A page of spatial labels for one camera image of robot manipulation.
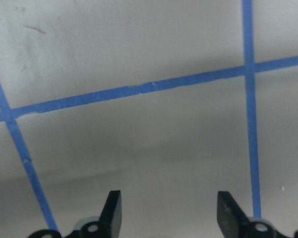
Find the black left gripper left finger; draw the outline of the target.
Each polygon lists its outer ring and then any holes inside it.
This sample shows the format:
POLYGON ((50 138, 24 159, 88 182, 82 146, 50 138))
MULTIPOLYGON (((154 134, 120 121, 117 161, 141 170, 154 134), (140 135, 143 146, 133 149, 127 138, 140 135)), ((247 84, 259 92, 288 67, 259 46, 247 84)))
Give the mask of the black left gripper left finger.
POLYGON ((119 190, 110 191, 97 219, 87 218, 77 223, 67 238, 117 238, 122 224, 122 197, 119 190))

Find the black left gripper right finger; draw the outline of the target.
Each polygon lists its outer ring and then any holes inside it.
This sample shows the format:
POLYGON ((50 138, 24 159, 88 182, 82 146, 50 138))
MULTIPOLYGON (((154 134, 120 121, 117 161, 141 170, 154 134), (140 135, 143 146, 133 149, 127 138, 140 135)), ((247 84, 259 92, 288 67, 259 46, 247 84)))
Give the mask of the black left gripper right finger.
POLYGON ((228 191, 217 194, 217 223, 224 238, 287 238, 269 221, 246 216, 228 191))

